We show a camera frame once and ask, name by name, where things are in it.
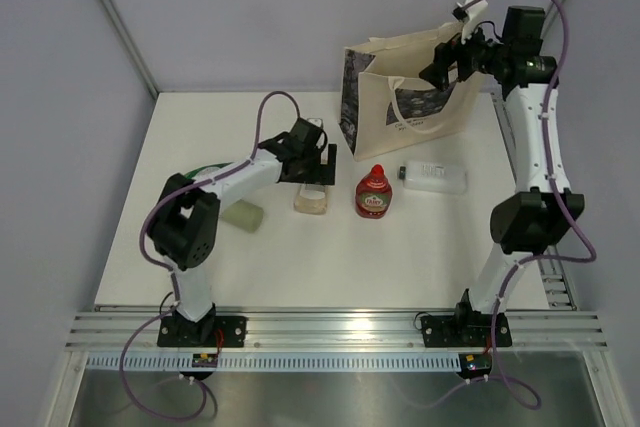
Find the clear amber soap bottle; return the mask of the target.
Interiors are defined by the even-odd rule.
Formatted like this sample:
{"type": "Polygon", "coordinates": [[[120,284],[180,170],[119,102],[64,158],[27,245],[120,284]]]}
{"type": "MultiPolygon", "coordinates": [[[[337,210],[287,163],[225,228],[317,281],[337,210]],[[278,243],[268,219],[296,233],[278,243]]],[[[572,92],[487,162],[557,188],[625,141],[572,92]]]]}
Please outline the clear amber soap bottle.
{"type": "Polygon", "coordinates": [[[309,215],[324,215],[328,210],[329,186],[303,184],[294,200],[294,210],[309,215]]]}

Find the green bottle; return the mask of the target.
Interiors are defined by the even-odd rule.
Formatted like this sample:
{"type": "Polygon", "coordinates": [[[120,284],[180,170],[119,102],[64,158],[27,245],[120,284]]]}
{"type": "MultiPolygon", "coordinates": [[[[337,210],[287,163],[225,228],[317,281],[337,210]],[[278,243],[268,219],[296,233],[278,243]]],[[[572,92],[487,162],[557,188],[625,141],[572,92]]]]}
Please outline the green bottle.
{"type": "Polygon", "coordinates": [[[194,179],[198,176],[204,175],[204,176],[208,176],[211,175],[212,173],[216,173],[217,171],[225,168],[228,166],[228,163],[217,163],[217,164],[211,164],[211,165],[206,165],[206,166],[202,166],[199,168],[196,168],[194,170],[191,170],[189,172],[187,172],[185,174],[185,177],[187,179],[194,179]]]}

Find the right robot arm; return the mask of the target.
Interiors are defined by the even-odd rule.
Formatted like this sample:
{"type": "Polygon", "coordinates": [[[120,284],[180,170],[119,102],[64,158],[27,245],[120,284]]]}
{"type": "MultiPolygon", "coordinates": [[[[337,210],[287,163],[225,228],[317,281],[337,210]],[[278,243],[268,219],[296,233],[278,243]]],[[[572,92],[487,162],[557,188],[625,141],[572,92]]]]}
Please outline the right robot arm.
{"type": "Polygon", "coordinates": [[[559,152],[559,64],[541,53],[545,12],[537,7],[509,8],[502,34],[490,40],[480,26],[485,7],[480,2],[455,8],[461,32],[436,47],[420,77],[444,90],[449,85],[446,72],[455,66],[460,80],[482,73],[499,84],[514,139],[515,192],[493,208],[494,245],[454,311],[421,317],[428,348],[511,345],[505,315],[511,293],[526,268],[564,237],[585,208],[584,196],[570,186],[559,152]]]}

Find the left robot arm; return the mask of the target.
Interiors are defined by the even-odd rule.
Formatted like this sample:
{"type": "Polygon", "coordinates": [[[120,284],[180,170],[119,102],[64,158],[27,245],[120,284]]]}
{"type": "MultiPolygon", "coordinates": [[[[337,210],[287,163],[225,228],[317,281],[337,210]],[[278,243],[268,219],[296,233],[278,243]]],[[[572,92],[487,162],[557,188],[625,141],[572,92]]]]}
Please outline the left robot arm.
{"type": "Polygon", "coordinates": [[[336,161],[337,146],[324,129],[299,118],[291,130],[256,143],[245,160],[166,181],[140,234],[142,241],[152,241],[174,292],[173,307],[160,317],[158,346],[243,346],[246,319],[217,314],[203,266],[214,249],[220,214],[277,183],[332,186],[336,161]]]}

